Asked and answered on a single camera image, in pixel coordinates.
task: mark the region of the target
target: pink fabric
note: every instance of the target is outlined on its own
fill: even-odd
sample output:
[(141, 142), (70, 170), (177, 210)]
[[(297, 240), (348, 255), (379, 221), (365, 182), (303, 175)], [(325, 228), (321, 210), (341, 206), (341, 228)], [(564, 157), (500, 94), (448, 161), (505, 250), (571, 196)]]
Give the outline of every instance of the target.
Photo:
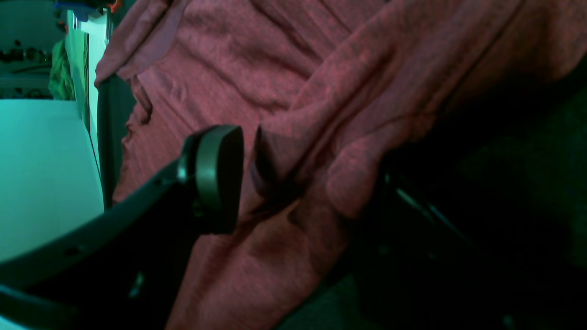
[(272, 328), (348, 245), (382, 155), (561, 78), (586, 22), (581, 0), (138, 0), (97, 70), (138, 100), (114, 199), (190, 133), (245, 132), (237, 231), (197, 241), (167, 329)]

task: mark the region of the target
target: orange object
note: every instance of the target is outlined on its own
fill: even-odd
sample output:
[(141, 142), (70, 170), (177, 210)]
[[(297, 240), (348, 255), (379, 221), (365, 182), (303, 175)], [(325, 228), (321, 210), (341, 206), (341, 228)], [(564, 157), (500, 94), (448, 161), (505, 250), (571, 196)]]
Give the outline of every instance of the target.
[(110, 8), (110, 11), (111, 11), (113, 14), (116, 14), (116, 12), (117, 12), (117, 11), (118, 11), (120, 8), (122, 8), (122, 0), (116, 0), (116, 2), (115, 2), (115, 3), (113, 3), (113, 4), (108, 4), (108, 8)]

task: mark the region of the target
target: black plastic part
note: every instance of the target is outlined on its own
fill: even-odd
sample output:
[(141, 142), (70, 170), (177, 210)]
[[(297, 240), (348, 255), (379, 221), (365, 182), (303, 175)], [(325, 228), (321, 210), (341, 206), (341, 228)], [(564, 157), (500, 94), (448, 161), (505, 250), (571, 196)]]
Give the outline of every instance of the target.
[(0, 315), (31, 329), (163, 329), (198, 236), (234, 230), (243, 148), (240, 127), (197, 133), (124, 202), (0, 263)]

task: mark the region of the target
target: blue object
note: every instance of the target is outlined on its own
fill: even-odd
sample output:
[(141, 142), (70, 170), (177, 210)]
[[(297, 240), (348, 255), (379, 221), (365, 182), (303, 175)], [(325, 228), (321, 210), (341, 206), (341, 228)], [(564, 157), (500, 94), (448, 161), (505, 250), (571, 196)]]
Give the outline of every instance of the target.
[(55, 9), (73, 11), (73, 14), (80, 22), (89, 21), (90, 15), (97, 11), (97, 8), (79, 2), (56, 1), (53, 7)]

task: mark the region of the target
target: fabric fold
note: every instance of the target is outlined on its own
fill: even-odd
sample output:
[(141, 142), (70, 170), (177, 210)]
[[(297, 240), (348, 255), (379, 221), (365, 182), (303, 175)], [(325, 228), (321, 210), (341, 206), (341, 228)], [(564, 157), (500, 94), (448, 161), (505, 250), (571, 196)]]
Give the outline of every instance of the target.
[(572, 0), (139, 0), (96, 82), (137, 91), (114, 199), (190, 133), (245, 132), (237, 230), (196, 242), (167, 329), (271, 329), (347, 247), (384, 154), (563, 77), (586, 18)]

